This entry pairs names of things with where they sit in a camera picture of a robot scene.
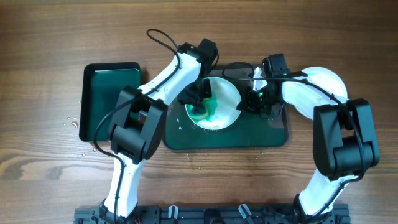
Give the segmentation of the green yellow sponge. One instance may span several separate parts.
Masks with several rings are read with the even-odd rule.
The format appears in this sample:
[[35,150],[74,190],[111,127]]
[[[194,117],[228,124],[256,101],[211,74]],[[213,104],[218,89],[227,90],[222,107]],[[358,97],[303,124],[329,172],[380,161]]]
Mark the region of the green yellow sponge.
[[217,107],[216,98],[205,98],[197,105],[187,105],[187,113],[191,119],[196,121],[209,120],[211,116],[215,115]]

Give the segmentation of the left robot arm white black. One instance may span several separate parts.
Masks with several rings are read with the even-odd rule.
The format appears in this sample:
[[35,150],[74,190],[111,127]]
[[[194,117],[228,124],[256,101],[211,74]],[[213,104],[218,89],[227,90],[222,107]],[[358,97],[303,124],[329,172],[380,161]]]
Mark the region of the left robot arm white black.
[[114,159],[110,191],[99,207],[99,218],[106,223],[134,221],[142,170],[162,140],[171,102],[189,88],[194,92],[183,100],[185,104],[211,95],[210,83],[201,77],[218,56],[216,44],[207,39],[197,47],[184,43],[173,53],[170,64],[151,81],[138,88],[125,87],[115,109],[100,121],[100,125],[110,121],[108,154]]

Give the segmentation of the white plate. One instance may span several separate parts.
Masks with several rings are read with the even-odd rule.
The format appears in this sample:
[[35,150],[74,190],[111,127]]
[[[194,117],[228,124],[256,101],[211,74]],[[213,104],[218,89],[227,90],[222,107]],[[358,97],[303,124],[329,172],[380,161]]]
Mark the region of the white plate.
[[208,77],[210,81],[211,98],[205,99],[202,105],[204,113],[194,114],[194,106],[185,105],[188,117],[197,126],[207,130],[220,130],[231,126],[241,114],[237,105],[241,102],[238,89],[224,78]]
[[[334,94],[335,98],[342,103],[349,100],[345,84],[335,72],[323,67],[308,67],[302,71],[308,76],[295,77],[295,79],[307,79],[329,94]],[[287,104],[293,105],[300,114],[311,120],[313,120],[314,107],[336,105],[335,101],[320,90],[299,82],[284,82],[282,84],[282,98]]]

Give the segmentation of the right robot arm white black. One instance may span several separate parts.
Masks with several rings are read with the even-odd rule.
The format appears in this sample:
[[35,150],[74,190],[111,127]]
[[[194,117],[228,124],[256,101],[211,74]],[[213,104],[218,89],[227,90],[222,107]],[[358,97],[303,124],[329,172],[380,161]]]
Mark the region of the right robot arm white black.
[[294,72],[251,81],[266,85],[247,91],[238,110],[270,114],[276,103],[284,102],[313,121],[316,170],[306,188],[295,196],[290,221],[324,221],[334,214],[333,204],[345,187],[360,181],[379,162],[370,104],[339,94],[345,89],[339,77]]

